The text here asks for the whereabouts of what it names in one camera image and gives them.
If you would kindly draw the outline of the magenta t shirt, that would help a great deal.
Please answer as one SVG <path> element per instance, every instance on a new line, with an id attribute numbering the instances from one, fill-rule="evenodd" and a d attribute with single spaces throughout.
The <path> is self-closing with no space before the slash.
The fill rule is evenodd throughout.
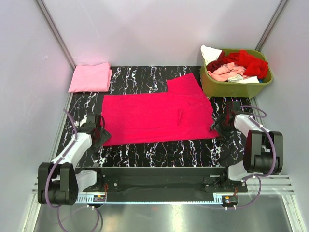
<path id="1" fill-rule="evenodd" d="M 105 146 L 217 138 L 210 130 L 213 107 L 190 73 L 167 81 L 161 93 L 107 95 L 105 128 L 112 135 Z"/>

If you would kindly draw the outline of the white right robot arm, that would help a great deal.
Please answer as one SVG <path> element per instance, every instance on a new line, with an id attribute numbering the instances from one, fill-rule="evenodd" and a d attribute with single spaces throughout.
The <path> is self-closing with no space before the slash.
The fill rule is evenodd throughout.
<path id="1" fill-rule="evenodd" d="M 282 171 L 282 133 L 266 129 L 248 114 L 222 115 L 210 127 L 210 131 L 217 131 L 223 139 L 234 130 L 239 130 L 246 137 L 246 145 L 242 161 L 229 166 L 227 175 L 219 179 L 223 191 L 231 191 L 237 181 L 244 182 L 253 176 L 267 177 Z"/>

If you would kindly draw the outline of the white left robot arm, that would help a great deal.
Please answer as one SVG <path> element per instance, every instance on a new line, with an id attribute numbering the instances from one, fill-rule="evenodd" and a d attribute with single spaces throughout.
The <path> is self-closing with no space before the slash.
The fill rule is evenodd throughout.
<path id="1" fill-rule="evenodd" d="M 39 166 L 38 202 L 52 208 L 74 205 L 78 194 L 86 188 L 100 191 L 104 187 L 104 179 L 98 176 L 96 171 L 76 173 L 75 169 L 87 150 L 97 150 L 111 137 L 103 128 L 78 128 L 71 141 L 56 158 Z"/>

